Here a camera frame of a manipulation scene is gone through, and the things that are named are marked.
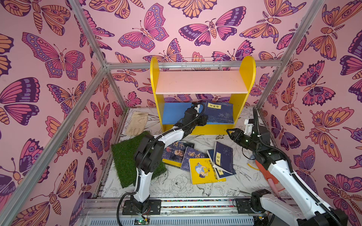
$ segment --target pink wall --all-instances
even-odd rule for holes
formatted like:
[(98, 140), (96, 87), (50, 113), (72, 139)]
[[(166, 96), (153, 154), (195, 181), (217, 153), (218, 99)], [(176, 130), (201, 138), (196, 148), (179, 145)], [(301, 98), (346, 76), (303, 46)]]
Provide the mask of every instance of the pink wall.
[[(291, 76), (282, 75), (275, 98), (263, 110), (277, 145), (302, 179), (332, 206), (345, 210), (351, 225), (361, 225), (362, 31), (356, 25), (362, 1), (325, 4), (326, 18), (331, 11), (336, 16), (324, 22), (320, 10), (304, 48), (294, 53), (294, 64), (304, 66)], [(347, 7), (352, 10), (342, 17)], [(328, 28), (332, 33), (324, 34)]]
[[(95, 57), (90, 57), (89, 49), (80, 47), (81, 30), (73, 11), (64, 1), (52, 1), (54, 5), (38, 1), (32, 4), (22, 2), (25, 6), (20, 10), (17, 10), (21, 6), (19, 1), (12, 3), (4, 2), (0, 6), (0, 20), (7, 23), (0, 30), (0, 210), (56, 132), (57, 126), (74, 106), (72, 95), (74, 94), (74, 100), (77, 101), (91, 82), (92, 75), (95, 75), (100, 67)], [(104, 82), (103, 85), (104, 90), (109, 84)], [(103, 123), (98, 127), (91, 104), (88, 103), (75, 123), (74, 130), (79, 130), (78, 133), (73, 132), (71, 135), (73, 142), (76, 142), (74, 145), (65, 145), (68, 153), (49, 164), (28, 202), (22, 207), (22, 210), (29, 212), (29, 208), (40, 208), (39, 213), (46, 216), (44, 221), (50, 225), (69, 224), (76, 201), (82, 195), (80, 190), (82, 183), (84, 184), (83, 171), (88, 157), (91, 157), (94, 163), (94, 166), (88, 164), (90, 172), (94, 167), (93, 172), (97, 168), (97, 173), (93, 183), (88, 181), (92, 188), (87, 192), (96, 189), (102, 173), (101, 161), (107, 159), (109, 152), (103, 152), (98, 159), (96, 153), (87, 148), (87, 143), (91, 141), (90, 145), (93, 144), (93, 149), (96, 149), (99, 144), (96, 140), (92, 142), (92, 139), (103, 137), (109, 128), (113, 130), (113, 119), (119, 123), (122, 117), (115, 116), (112, 102), (117, 100), (113, 91), (108, 88), (107, 101), (103, 90), (98, 90), (91, 101), (96, 105), (100, 102), (101, 107), (103, 103), (106, 106), (110, 104), (107, 125), (104, 126)], [(88, 119), (88, 126), (83, 123), (83, 128), (79, 129), (78, 125), (84, 119)], [(66, 195), (61, 191), (67, 191), (70, 187), (67, 184), (60, 186), (60, 181), (74, 160), (77, 160), (77, 171), (73, 179), (77, 180), (77, 186), (74, 186), (71, 198), (67, 198), (70, 194)], [(47, 196), (52, 192), (54, 184), (56, 188), (61, 187), (58, 192), (54, 191), (62, 207), (61, 217), (55, 211), (49, 210), (50, 205), (38, 205), (49, 202), (49, 197), (31, 199), (40, 194)]]
[[(291, 29), (295, 29), (296, 23), (300, 23), (311, 1), (292, 0), (290, 1), (292, 6), (298, 7), (293, 11), (294, 13), (288, 15), (276, 13), (276, 15), (273, 16), (272, 8), (267, 8), (263, 1), (240, 2), (237, 0), (229, 0), (227, 4), (225, 4), (220, 0), (212, 0), (208, 1), (205, 9), (201, 11), (196, 9), (192, 13), (187, 10), (188, 5), (180, 8), (176, 2), (177, 1), (174, 0), (153, 0), (137, 1), (137, 4), (134, 4), (128, 1), (129, 11), (127, 7), (123, 9), (125, 4), (115, 5), (114, 9), (110, 10), (109, 5), (97, 1), (85, 2), (82, 7), (86, 10), (86, 14), (90, 16), (89, 18), (92, 18), (92, 20), (96, 22), (93, 31), (95, 35), (102, 38), (101, 40), (99, 39), (101, 42), (99, 44), (109, 63), (147, 62), (150, 61), (151, 56), (156, 56), (160, 62), (181, 62), (182, 58), (188, 57), (198, 57), (197, 60), (204, 58), (205, 61), (242, 60), (242, 58), (247, 55), (252, 55), (256, 60), (271, 60), (281, 58), (291, 38), (291, 35), (287, 34), (294, 32), (294, 30)], [(150, 10), (150, 15), (152, 15), (153, 10), (162, 12), (163, 16), (160, 15), (162, 19), (160, 26), (152, 25), (153, 20), (151, 16), (149, 18), (145, 17), (148, 10)], [(223, 16), (224, 14), (236, 17), (237, 22), (228, 22), (225, 20), (226, 17)], [(220, 29), (215, 31), (210, 29), (208, 26), (212, 25), (205, 21), (211, 21), (213, 18), (216, 18), (212, 21), (216, 27), (227, 28), (222, 31)], [(195, 40), (198, 39), (197, 44), (203, 44), (195, 45), (195, 40), (190, 41), (188, 40), (190, 37), (181, 35), (186, 33), (186, 29), (191, 29), (186, 26), (192, 24), (202, 24), (200, 25), (201, 33), (205, 32), (205, 34), (202, 35), (200, 33)], [(257, 26), (260, 30), (260, 33), (257, 33), (258, 35), (249, 34), (249, 29), (254, 26)], [(100, 33), (96, 27), (102, 29), (104, 32)], [(137, 44), (137, 41), (142, 38), (139, 30), (141, 27), (143, 29), (146, 28), (148, 33), (150, 33), (149, 36), (155, 37), (152, 41), (153, 44), (150, 43), (148, 47), (146, 45), (146, 47), (141, 48), (139, 47), (140, 42)], [(157, 37), (155, 27), (163, 28), (158, 29), (160, 30), (159, 32), (161, 32), (161, 38)], [(273, 29), (273, 33), (270, 37), (262, 38), (262, 31), (268, 28)], [(208, 30), (210, 31), (210, 38), (207, 37)], [(214, 32), (217, 33), (215, 38), (212, 36)], [(220, 36), (220, 32), (221, 34), (226, 33), (230, 35)], [(270, 67), (265, 69), (257, 68), (256, 84), (258, 85), (264, 73), (269, 73), (269, 76), (271, 76), (274, 69), (275, 67), (272, 69)], [(147, 83), (150, 83), (147, 79), (150, 77), (149, 71), (122, 70), (117, 72), (115, 70), (112, 71), (112, 73), (118, 74), (115, 76), (118, 80), (117, 85), (125, 99), (128, 99), (128, 94), (132, 92), (135, 92), (137, 98), (140, 98), (141, 103), (136, 104), (136, 107), (150, 106), (147, 100), (154, 101), (153, 95), (148, 93), (148, 91), (151, 92), (151, 89), (147, 88), (149, 86)], [(189, 99), (191, 99), (190, 101), (198, 100), (195, 95), (181, 98), (181, 100)], [(247, 102), (250, 105), (254, 105), (254, 102), (258, 99), (259, 96), (251, 96)]]

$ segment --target folded fabric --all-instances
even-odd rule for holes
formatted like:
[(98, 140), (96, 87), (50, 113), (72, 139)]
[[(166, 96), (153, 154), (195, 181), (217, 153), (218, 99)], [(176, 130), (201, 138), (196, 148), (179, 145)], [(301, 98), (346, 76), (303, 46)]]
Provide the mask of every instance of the folded fabric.
[(134, 111), (127, 127), (126, 135), (137, 136), (141, 134), (146, 126), (147, 118), (147, 112)]

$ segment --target black mounting plate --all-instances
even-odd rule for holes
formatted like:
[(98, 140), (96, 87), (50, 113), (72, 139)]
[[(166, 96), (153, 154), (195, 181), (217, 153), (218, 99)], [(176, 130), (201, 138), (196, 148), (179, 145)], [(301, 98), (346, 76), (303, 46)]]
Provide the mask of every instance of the black mounting plate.
[(254, 213), (251, 210), (250, 199), (235, 199), (237, 213)]
[[(160, 199), (150, 199), (148, 201), (150, 211), (148, 215), (160, 215), (161, 213), (161, 200)], [(131, 200), (125, 201), (125, 206), (122, 210), (122, 215), (137, 215), (137, 212), (132, 208)]]

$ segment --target bookshelf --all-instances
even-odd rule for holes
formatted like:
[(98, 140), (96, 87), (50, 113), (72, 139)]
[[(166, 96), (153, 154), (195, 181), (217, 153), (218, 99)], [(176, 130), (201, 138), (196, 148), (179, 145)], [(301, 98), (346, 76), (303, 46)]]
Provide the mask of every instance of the bookshelf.
[(231, 94), (229, 103), (233, 104), (234, 124), (207, 124), (203, 127), (196, 127), (192, 135), (225, 135), (227, 134), (226, 129), (235, 127), (253, 87), (256, 65), (252, 56), (246, 56), (241, 62), (239, 71), (160, 72), (157, 59), (153, 57), (151, 59), (150, 73), (153, 95), (163, 131), (172, 128), (172, 125), (162, 124), (165, 110), (164, 95), (224, 93)]

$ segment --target book cover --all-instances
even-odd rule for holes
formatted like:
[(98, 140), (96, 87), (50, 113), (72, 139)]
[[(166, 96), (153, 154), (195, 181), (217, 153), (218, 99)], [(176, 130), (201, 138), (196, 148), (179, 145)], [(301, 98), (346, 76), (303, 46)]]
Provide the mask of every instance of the book cover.
[(186, 147), (194, 147), (195, 144), (186, 141), (176, 141), (167, 146), (162, 153), (162, 161), (166, 164), (181, 167), (185, 156)]
[(206, 102), (205, 115), (208, 116), (208, 122), (234, 123), (233, 104), (231, 103), (212, 103)]
[[(211, 159), (212, 163), (214, 163), (214, 150), (213, 149), (207, 150), (207, 155)], [(218, 168), (216, 168), (215, 170), (216, 170), (216, 175), (219, 180), (221, 178), (225, 178), (227, 176), (232, 176), (232, 175), (236, 174), (234, 168), (232, 168), (232, 174), (229, 174), (228, 172), (222, 171), (221, 169), (218, 169)]]
[(191, 158), (189, 159), (189, 165), (192, 184), (226, 181), (226, 178), (218, 180), (216, 170), (212, 167), (212, 162), (209, 158)]
[(207, 158), (207, 155), (191, 147), (186, 147), (185, 156), (181, 163), (182, 170), (190, 172), (189, 159), (191, 158)]
[(220, 142), (216, 142), (214, 149), (214, 165), (213, 167), (221, 169), (232, 174), (232, 148)]

